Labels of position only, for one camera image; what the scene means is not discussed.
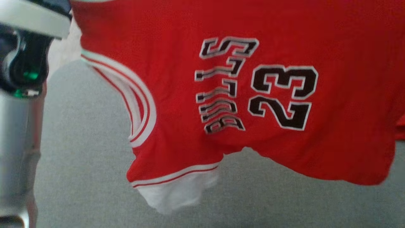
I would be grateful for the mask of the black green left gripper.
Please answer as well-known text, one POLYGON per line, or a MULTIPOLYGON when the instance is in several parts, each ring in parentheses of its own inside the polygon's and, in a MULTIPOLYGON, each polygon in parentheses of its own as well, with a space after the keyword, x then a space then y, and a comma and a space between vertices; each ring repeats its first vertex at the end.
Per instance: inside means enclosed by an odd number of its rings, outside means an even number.
POLYGON ((54 40, 67 38, 72 0, 0 0, 0 90, 37 96, 49 75, 54 40))

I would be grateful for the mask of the red basketball jersey white trim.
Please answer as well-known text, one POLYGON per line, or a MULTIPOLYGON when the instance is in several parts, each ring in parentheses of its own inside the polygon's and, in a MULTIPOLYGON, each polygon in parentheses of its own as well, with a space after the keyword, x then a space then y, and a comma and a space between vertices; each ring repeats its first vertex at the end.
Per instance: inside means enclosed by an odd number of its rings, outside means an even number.
POLYGON ((63 1, 128 110, 127 180, 159 213, 198 204, 243 148, 315 179, 389 175, 405 0, 63 1))

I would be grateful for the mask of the light grey fabric sofa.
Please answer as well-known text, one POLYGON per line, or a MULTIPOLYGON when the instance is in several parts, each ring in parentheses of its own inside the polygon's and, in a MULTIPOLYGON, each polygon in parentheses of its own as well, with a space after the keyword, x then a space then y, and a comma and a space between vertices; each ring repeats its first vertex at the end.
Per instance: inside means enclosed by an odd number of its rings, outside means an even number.
POLYGON ((37 228, 405 228, 405 142, 374 187, 308 178, 244 149, 224 158, 199 205, 161 215, 127 182, 128 123, 120 95, 83 62, 51 76, 37 228))

